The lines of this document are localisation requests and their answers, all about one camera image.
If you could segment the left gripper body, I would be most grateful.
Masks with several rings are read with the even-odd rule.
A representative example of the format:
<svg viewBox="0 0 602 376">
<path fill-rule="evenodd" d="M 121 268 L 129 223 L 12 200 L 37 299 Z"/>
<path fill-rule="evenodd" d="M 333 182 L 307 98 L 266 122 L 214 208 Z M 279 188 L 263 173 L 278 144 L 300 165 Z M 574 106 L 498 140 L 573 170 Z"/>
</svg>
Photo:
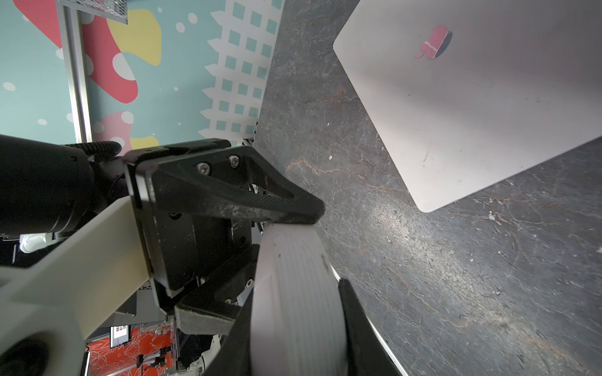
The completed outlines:
<svg viewBox="0 0 602 376">
<path fill-rule="evenodd" d="M 223 150 L 225 139 L 132 150 L 125 154 L 125 181 L 145 251 L 150 285 L 157 306 L 172 313 L 175 306 L 235 255 L 252 245 L 250 222 L 193 216 L 182 211 L 154 210 L 141 164 L 160 158 Z"/>
</svg>

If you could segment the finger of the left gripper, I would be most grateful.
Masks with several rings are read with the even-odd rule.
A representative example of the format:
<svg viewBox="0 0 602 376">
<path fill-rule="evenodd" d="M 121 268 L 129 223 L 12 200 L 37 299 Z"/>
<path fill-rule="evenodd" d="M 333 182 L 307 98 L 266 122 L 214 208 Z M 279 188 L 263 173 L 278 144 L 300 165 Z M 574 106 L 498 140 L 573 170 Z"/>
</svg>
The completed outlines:
<svg viewBox="0 0 602 376">
<path fill-rule="evenodd" d="M 255 280 L 260 246 L 252 245 L 218 269 L 175 306 L 177 327 L 185 335 L 227 335 Z"/>
<path fill-rule="evenodd" d="M 324 202 L 252 147 L 162 147 L 140 160 L 140 201 L 160 212 L 312 225 Z"/>
</svg>

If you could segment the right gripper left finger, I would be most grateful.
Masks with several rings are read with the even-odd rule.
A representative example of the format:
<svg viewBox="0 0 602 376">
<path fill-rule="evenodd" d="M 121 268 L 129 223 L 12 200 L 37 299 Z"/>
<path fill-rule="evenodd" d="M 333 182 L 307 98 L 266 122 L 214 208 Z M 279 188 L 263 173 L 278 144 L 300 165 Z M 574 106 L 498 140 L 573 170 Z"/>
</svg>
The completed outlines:
<svg viewBox="0 0 602 376">
<path fill-rule="evenodd" d="M 224 345 L 205 370 L 205 376 L 250 376 L 252 374 L 250 354 L 252 299 L 251 292 Z"/>
</svg>

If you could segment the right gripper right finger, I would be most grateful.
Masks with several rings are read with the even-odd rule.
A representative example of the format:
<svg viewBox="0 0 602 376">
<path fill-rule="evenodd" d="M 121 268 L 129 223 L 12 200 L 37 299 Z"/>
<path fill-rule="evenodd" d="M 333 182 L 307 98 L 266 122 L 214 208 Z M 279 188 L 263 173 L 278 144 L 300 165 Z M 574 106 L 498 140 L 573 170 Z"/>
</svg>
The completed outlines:
<svg viewBox="0 0 602 376">
<path fill-rule="evenodd" d="M 398 370 L 380 343 L 349 280 L 341 279 L 338 290 L 346 326 L 348 375 L 398 376 Z"/>
</svg>

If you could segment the white wireless mouse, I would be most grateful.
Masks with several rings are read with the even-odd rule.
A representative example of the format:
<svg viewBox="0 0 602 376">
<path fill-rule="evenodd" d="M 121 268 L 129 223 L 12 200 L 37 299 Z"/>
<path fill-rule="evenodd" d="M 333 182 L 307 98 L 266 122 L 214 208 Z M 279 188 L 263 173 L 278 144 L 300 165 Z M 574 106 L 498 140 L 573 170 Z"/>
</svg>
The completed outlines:
<svg viewBox="0 0 602 376">
<path fill-rule="evenodd" d="M 267 224 L 252 296 L 254 375 L 345 375 L 338 283 L 313 226 Z"/>
</svg>

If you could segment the silver laptop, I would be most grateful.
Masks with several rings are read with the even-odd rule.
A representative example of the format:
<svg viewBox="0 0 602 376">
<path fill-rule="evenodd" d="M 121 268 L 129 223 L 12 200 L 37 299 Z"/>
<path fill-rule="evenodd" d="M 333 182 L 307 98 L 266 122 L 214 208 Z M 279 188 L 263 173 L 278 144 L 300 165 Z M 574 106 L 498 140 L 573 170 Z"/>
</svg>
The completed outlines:
<svg viewBox="0 0 602 376">
<path fill-rule="evenodd" d="M 362 1 L 333 48 L 422 212 L 601 135 L 599 1 Z"/>
</svg>

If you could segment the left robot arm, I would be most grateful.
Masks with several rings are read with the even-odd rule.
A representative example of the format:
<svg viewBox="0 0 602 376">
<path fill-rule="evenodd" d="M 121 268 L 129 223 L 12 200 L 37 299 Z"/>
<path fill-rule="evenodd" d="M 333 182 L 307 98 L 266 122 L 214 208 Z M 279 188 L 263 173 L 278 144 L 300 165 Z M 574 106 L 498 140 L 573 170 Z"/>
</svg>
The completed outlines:
<svg viewBox="0 0 602 376">
<path fill-rule="evenodd" d="M 322 200 L 252 147 L 225 139 L 133 150 L 116 142 L 53 145 L 1 139 L 1 234 L 68 233 L 1 293 L 1 346 L 82 341 L 149 280 L 163 312 L 205 334 L 230 310 L 217 298 L 224 267 L 266 224 L 260 279 L 282 284 L 292 314 L 305 279 L 323 282 L 315 231 Z"/>
</svg>

